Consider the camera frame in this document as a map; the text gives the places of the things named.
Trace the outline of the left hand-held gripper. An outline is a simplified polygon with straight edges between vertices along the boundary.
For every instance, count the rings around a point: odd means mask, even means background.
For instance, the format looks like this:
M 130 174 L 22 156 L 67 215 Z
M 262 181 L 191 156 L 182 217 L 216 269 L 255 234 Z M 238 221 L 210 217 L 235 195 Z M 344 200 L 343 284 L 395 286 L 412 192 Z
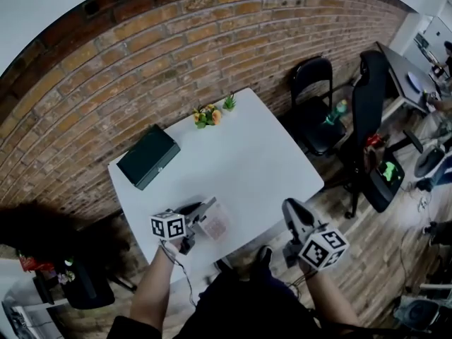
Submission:
M 151 215 L 150 226 L 153 235 L 164 242 L 180 239 L 179 253 L 187 255 L 195 244 L 195 225 L 208 223 L 207 215 L 201 215 L 201 211 L 208 210 L 216 202 L 217 199 L 213 196 L 202 202 L 181 206 L 176 210 L 167 209 Z

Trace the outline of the black high-back office chair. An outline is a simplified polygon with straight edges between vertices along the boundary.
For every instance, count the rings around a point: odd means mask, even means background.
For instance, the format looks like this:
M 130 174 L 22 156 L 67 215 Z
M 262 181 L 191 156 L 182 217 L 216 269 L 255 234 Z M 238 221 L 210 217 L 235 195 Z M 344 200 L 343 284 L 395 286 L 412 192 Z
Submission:
M 405 171 L 394 153 L 412 144 L 423 152 L 419 139 L 410 131 L 404 131 L 403 140 L 388 146 L 386 138 L 379 146 L 366 146 L 368 137 L 379 134 L 383 115 L 383 100 L 386 96 L 388 61 L 376 50 L 360 54 L 361 77 L 352 92 L 352 133 L 339 151 L 348 180 L 344 187 L 352 194 L 352 208 L 345 213 L 347 219 L 356 215 L 360 194 L 377 213 L 382 213 L 395 198 L 405 178 Z M 380 174 L 383 161 L 392 162 L 398 169 L 399 178 L 390 184 Z

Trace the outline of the person's right shoe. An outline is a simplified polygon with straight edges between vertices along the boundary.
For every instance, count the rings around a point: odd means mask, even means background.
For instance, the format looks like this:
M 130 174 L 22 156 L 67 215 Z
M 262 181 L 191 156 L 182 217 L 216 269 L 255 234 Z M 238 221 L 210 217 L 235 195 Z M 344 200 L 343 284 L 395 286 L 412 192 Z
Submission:
M 259 269 L 262 270 L 266 270 L 270 268 L 270 263 L 272 260 L 272 256 L 273 256 L 273 249 L 268 246 L 262 246 L 259 250 L 258 250 L 258 254 L 257 254 L 257 258 L 256 258 L 256 263 Z

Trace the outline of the black folding chair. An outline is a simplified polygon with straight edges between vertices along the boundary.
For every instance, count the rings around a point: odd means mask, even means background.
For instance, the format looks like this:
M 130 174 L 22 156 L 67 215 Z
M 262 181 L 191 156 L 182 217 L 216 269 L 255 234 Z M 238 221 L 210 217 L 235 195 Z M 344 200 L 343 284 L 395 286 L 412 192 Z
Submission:
M 310 97 L 298 103 L 297 98 L 309 86 L 326 81 L 328 90 L 325 102 L 320 96 Z M 289 127 L 294 139 L 302 142 L 307 150 L 322 156 L 333 151 L 343 139 L 346 128 L 340 118 L 334 126 L 323 126 L 326 115 L 336 106 L 333 103 L 333 67 L 324 56 L 315 56 L 294 67 L 289 79 L 291 109 Z

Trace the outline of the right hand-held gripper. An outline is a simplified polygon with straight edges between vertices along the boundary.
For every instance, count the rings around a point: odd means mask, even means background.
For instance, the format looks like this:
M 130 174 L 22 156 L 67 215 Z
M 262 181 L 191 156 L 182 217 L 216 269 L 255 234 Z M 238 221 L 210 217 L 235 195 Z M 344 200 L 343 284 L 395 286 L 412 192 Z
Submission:
M 314 270 L 334 266 L 349 248 L 344 235 L 328 223 L 315 222 L 311 211 L 294 198 L 282 202 L 284 221 L 289 225 L 293 238 L 283 248 L 288 268 L 303 261 Z M 293 224 L 299 219 L 300 224 Z

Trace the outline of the white plate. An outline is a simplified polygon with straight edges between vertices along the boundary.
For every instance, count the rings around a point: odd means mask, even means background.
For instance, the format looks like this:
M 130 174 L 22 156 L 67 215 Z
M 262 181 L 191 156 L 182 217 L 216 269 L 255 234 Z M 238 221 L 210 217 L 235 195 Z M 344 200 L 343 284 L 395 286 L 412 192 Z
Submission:
M 419 93 L 422 93 L 424 91 L 421 81 L 413 72 L 409 71 L 407 73 L 407 77 L 410 82 L 410 85 L 413 87 L 414 90 L 416 90 Z

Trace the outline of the white table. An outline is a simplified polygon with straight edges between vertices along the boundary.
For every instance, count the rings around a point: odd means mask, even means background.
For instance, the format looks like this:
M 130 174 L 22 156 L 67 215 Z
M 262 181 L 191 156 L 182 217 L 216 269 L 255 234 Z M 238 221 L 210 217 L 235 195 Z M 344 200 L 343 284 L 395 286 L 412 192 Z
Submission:
M 201 272 L 269 230 L 282 219 L 286 198 L 308 201 L 324 185 L 253 90 L 239 91 L 235 100 L 234 110 L 217 126 L 197 129 L 193 118 L 187 117 L 168 127 L 166 132 L 180 152 L 144 190 L 131 184 L 116 161 L 109 163 L 119 203 L 148 261 L 158 246 L 150 226 L 152 214 L 213 196 L 228 212 L 227 236 L 218 242 L 197 237 L 186 261 L 173 270 L 172 282 Z

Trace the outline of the red bag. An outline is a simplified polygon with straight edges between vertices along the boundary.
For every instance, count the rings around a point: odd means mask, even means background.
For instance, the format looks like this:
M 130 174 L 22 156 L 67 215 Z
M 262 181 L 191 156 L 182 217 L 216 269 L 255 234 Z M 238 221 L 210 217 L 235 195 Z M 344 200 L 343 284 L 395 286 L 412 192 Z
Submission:
M 31 271 L 52 271 L 54 270 L 54 265 L 49 261 L 40 261 L 32 256 L 19 256 L 19 261 L 24 272 Z

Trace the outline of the person's left forearm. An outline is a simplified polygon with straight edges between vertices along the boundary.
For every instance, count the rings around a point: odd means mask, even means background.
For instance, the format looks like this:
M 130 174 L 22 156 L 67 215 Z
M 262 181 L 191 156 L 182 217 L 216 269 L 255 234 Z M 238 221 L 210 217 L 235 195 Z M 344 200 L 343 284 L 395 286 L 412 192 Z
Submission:
M 159 247 L 133 296 L 129 317 L 162 333 L 174 269 L 171 256 Z

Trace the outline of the grey round machine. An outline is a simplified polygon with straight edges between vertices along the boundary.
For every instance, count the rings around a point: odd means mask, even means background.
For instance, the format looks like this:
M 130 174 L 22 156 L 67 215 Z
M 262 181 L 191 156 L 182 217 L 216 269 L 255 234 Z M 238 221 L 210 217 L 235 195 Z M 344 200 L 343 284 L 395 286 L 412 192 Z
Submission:
M 438 146 L 430 146 L 417 159 L 414 176 L 417 178 L 427 176 L 444 159 L 445 152 Z

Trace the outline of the green bottle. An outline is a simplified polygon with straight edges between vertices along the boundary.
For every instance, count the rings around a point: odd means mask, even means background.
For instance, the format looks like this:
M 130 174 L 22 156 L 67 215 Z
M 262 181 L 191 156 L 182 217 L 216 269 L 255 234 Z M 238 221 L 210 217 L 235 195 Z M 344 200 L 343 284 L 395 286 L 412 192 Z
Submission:
M 323 126 L 334 126 L 335 123 L 341 118 L 346 112 L 348 108 L 347 100 L 339 101 L 336 106 L 331 110 L 330 113 L 326 115 Z

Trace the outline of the small orange flower decoration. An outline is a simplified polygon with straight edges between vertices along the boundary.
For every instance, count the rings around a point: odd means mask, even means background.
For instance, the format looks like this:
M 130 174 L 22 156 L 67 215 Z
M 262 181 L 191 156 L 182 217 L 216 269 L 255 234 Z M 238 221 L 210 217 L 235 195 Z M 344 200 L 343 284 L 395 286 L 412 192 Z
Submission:
M 204 129 L 207 126 L 219 125 L 222 113 L 217 106 L 209 104 L 205 107 L 194 108 L 193 118 L 196 128 Z

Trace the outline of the person's right forearm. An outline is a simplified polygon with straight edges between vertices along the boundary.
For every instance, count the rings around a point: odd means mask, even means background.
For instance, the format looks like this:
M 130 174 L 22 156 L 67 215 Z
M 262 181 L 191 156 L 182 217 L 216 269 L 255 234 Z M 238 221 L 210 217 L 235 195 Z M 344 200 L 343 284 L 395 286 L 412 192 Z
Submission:
M 341 333 L 348 332 L 336 324 L 359 326 L 359 319 L 351 303 L 345 298 L 338 286 L 326 271 L 315 271 L 309 264 L 298 261 L 299 268 L 306 276 L 309 294 L 322 326 Z

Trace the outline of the dark green box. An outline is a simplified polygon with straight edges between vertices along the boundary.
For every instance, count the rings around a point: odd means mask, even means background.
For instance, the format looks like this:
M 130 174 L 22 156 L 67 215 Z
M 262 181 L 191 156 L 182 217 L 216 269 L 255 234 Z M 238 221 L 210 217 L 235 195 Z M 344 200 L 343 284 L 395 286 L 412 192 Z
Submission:
M 179 152 L 176 141 L 155 124 L 118 161 L 117 167 L 142 191 Z

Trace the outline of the dark desk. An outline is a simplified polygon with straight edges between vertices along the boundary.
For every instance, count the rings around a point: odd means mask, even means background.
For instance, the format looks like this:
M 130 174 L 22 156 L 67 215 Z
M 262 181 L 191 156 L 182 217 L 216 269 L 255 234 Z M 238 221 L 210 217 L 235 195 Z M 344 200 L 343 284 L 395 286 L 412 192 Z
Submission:
M 388 61 L 388 71 L 398 93 L 397 98 L 384 109 L 382 121 L 387 120 L 403 105 L 414 107 L 424 114 L 433 112 L 435 110 L 434 107 L 428 105 L 423 96 L 424 91 L 428 93 L 437 92 L 432 78 L 386 45 L 377 42 L 377 46 Z M 410 73 L 417 79 L 420 85 L 419 92 L 409 82 L 408 78 Z

